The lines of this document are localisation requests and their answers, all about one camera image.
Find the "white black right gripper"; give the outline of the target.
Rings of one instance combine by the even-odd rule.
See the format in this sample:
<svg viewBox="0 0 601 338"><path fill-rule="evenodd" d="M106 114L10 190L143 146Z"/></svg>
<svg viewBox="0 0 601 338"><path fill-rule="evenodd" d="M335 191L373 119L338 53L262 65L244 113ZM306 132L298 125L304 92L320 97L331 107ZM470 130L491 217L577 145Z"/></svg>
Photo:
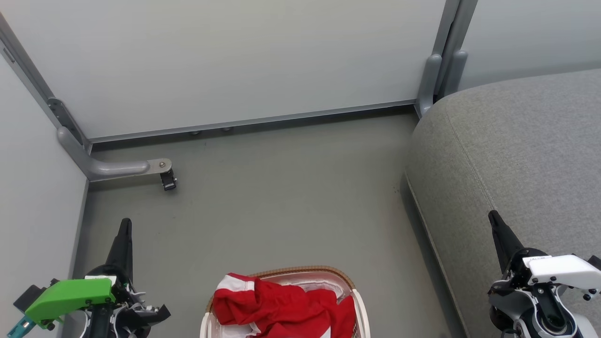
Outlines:
<svg viewBox="0 0 601 338"><path fill-rule="evenodd" d="M497 210L488 213L498 263L509 287L526 289L548 284L580 289L589 301L601 296L601 271L574 254L548 255L524 248Z"/></svg>

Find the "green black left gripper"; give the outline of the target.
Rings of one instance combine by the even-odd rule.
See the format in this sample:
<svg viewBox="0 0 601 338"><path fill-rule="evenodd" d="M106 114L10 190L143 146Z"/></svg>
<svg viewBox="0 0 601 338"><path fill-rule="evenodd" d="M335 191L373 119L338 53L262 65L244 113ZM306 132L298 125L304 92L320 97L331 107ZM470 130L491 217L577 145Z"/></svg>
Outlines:
<svg viewBox="0 0 601 338"><path fill-rule="evenodd" d="M123 218L105 261L82 279L60 280L47 290L52 306L48 312L29 314L36 325L48 329L54 321L71 312L96 305L122 304L131 300L133 287L132 222Z"/></svg>

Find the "red and white garment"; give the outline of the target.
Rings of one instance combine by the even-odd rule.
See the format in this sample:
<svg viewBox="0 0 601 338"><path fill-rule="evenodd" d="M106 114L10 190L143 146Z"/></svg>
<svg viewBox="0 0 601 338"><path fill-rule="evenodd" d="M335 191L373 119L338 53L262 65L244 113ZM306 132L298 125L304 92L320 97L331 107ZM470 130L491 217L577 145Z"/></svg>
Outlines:
<svg viewBox="0 0 601 338"><path fill-rule="evenodd" d="M219 338L351 338L354 300L229 273L217 285L212 314Z"/></svg>

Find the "grey fabric sofa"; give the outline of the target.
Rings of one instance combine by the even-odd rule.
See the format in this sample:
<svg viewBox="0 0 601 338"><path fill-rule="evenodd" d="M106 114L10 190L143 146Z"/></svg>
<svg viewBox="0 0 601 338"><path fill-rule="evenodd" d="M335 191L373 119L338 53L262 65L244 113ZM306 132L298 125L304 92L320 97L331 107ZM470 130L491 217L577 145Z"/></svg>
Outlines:
<svg viewBox="0 0 601 338"><path fill-rule="evenodd" d="M526 247L601 258L601 69L463 90L419 120L405 176L468 338L500 338L488 214Z"/></svg>

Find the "long grey partition foot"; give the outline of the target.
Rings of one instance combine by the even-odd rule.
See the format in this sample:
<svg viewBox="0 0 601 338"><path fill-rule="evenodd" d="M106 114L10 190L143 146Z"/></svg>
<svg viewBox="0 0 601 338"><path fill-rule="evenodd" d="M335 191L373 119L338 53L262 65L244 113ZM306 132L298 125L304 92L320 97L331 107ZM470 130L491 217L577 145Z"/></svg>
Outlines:
<svg viewBox="0 0 601 338"><path fill-rule="evenodd" d="M161 175L172 171L172 161L167 158L131 162L102 162L92 158L69 129L57 129L57 139L73 162L90 182L122 179L132 176Z"/></svg>

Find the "dark metal connector plate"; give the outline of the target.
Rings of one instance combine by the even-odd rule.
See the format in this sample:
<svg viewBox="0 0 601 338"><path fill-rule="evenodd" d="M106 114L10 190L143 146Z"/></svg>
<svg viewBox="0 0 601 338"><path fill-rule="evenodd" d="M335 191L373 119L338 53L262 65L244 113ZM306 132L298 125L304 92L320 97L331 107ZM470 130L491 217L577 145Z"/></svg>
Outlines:
<svg viewBox="0 0 601 338"><path fill-rule="evenodd" d="M58 98L49 98L46 101L48 107L60 123L60 125L69 129L69 131L73 134L75 139L84 147L87 147L89 141L84 136L81 128L79 128L77 122L69 113L66 105Z"/></svg>

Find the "white laundry basket brown rim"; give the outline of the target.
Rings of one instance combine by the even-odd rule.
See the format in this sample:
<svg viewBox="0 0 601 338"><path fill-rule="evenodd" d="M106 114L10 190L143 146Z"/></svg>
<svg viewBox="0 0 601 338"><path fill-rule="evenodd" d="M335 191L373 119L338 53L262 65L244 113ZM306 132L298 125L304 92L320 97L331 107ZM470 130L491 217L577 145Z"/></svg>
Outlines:
<svg viewBox="0 0 601 338"><path fill-rule="evenodd" d="M328 266L305 266L273 269L258 272L257 277L266 282L302 287L305 291L326 289L337 295L337 301L351 297L354 300L354 331L351 338L370 338L369 317L361 294L354 282L343 271Z"/></svg>

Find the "short grey partition foot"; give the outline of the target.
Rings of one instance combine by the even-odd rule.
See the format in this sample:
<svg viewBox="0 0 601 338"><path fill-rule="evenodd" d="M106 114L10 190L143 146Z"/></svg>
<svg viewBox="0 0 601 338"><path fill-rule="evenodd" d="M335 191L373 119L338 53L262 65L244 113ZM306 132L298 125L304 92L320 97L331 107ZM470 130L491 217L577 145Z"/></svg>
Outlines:
<svg viewBox="0 0 601 338"><path fill-rule="evenodd" d="M415 101L415 110L419 118L423 118L434 104L434 90L436 89L441 64L442 56L440 54L430 55L425 62L418 96Z"/></svg>
<svg viewBox="0 0 601 338"><path fill-rule="evenodd" d="M453 94L459 90L459 84L463 76L464 66L468 59L468 52L459 50L453 53L444 75L439 90L439 99Z"/></svg>

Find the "white basket liner cloth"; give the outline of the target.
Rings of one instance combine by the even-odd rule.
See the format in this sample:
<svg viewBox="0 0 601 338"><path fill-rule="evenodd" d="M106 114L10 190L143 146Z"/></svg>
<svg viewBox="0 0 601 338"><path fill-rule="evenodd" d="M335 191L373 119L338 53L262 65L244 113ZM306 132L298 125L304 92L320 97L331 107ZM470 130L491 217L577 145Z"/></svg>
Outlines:
<svg viewBox="0 0 601 338"><path fill-rule="evenodd" d="M217 285L199 338L369 338L354 283L329 267L255 276L229 273Z"/></svg>

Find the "grey metal partition bottom rail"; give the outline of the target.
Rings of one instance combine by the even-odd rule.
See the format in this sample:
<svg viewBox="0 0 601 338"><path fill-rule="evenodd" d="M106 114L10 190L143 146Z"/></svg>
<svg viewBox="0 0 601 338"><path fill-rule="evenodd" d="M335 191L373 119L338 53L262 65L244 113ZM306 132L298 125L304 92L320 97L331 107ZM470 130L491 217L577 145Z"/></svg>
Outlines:
<svg viewBox="0 0 601 338"><path fill-rule="evenodd" d="M274 123L274 122L282 122L282 121L289 121L289 120L300 120L301 118L324 117L324 116L328 116L328 115L348 114L348 113L371 111L371 110L376 110L376 109L403 107L403 106L414 105L415 103L416 103L415 99L409 99L409 100L401 100L398 102L387 102L387 103L364 105L364 106L357 106L357 107L328 109L328 110L316 111L316 112L311 112L311 113L286 114L286 115L277 116L277 117L251 118L248 120L234 121L234 122L214 123L214 124L205 124L205 125L197 125L197 126L187 126L184 128L161 129L161 130L149 131L149 132L126 133L123 135L96 137L96 138L91 138L90 142L92 144L99 144L99 143L109 143L109 142L125 141L125 140L131 140L131 139L139 139L139 138L160 137L160 136L166 136L166 135L174 135L174 134L178 134L178 133L197 132L197 131L202 132L202 131L206 131L206 130L210 130L210 129L234 128L234 127L238 127L238 126L246 126L246 125L261 124L261 123Z"/></svg>

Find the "double grey metal partition post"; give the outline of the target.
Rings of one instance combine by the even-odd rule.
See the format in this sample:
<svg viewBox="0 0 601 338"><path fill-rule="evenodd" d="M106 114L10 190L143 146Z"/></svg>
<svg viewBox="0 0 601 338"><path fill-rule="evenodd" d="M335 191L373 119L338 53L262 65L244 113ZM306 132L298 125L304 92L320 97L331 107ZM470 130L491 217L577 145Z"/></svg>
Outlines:
<svg viewBox="0 0 601 338"><path fill-rule="evenodd" d="M454 52L463 49L464 39L478 0L446 0L439 36L434 43L434 51L442 56L442 64L434 90L434 100L439 100L439 90L447 67Z"/></svg>

